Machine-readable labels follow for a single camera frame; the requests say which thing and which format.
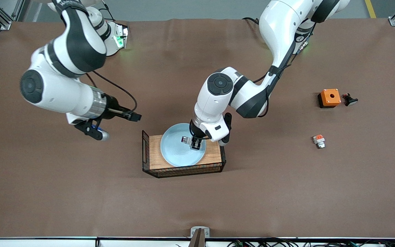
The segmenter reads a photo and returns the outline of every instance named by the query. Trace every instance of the orange box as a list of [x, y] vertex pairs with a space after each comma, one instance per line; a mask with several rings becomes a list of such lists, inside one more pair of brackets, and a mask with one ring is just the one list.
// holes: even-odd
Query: orange box
[[341, 103], [337, 89], [324, 89], [318, 94], [318, 100], [321, 108], [334, 108]]

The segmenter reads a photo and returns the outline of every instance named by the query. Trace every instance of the brown table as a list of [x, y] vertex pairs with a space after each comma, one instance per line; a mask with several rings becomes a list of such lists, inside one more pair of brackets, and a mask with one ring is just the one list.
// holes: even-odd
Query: brown table
[[[255, 80], [272, 57], [244, 20], [130, 28], [129, 49], [99, 72], [138, 99], [143, 118], [103, 122], [107, 142], [19, 92], [31, 53], [63, 25], [16, 22], [1, 32], [0, 236], [182, 236], [205, 225], [212, 236], [395, 237], [395, 27], [386, 19], [318, 25], [276, 86], [268, 115], [233, 114], [224, 172], [163, 179], [141, 171], [141, 130], [162, 134], [188, 122], [216, 69], [232, 66]], [[316, 95], [329, 88], [359, 103], [321, 110]], [[311, 139], [320, 133], [323, 150]]]

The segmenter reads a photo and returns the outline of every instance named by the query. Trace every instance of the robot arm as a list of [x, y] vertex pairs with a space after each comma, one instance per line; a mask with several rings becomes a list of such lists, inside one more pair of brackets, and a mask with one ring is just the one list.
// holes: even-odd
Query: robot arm
[[[262, 114], [297, 42], [304, 40], [296, 39], [296, 34], [310, 35], [314, 23], [327, 20], [348, 2], [349, 0], [271, 0], [259, 20], [260, 33], [273, 55], [272, 65], [263, 82], [256, 85], [231, 67], [210, 75], [202, 86], [194, 107], [191, 122], [193, 139], [189, 142], [191, 148], [198, 149], [205, 136], [212, 142], [219, 141], [221, 146], [226, 145], [229, 138], [225, 137], [229, 137], [230, 129], [226, 125], [226, 117], [230, 123], [231, 116], [226, 114], [224, 118], [223, 112], [228, 105], [243, 118], [255, 118]], [[218, 78], [225, 78], [227, 83]], [[227, 85], [221, 90], [222, 93], [215, 90], [219, 85]]]
[[138, 121], [141, 116], [119, 106], [114, 97], [100, 89], [80, 82], [82, 75], [105, 63], [105, 44], [78, 0], [53, 3], [66, 29], [33, 53], [31, 65], [21, 78], [20, 91], [31, 104], [66, 113], [69, 124], [97, 140], [105, 140], [108, 134], [98, 128], [102, 119], [118, 116]]

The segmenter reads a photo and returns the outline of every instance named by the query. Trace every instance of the round black joint cap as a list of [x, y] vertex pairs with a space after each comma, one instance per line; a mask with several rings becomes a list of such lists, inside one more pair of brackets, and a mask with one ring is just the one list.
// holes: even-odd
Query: round black joint cap
[[33, 104], [39, 103], [44, 90], [42, 76], [36, 70], [27, 70], [21, 77], [19, 89], [26, 100]]
[[228, 94], [234, 87], [231, 78], [223, 73], [214, 73], [213, 75], [210, 75], [207, 85], [208, 90], [213, 95]]

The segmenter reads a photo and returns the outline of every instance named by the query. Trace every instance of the plate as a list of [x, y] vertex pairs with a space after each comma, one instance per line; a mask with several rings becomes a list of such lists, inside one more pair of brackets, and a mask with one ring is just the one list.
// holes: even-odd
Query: plate
[[190, 124], [178, 123], [171, 126], [161, 138], [161, 154], [164, 159], [174, 167], [188, 167], [197, 164], [205, 154], [207, 143], [201, 143], [200, 150], [192, 150], [190, 146], [182, 143], [182, 136], [191, 138]]

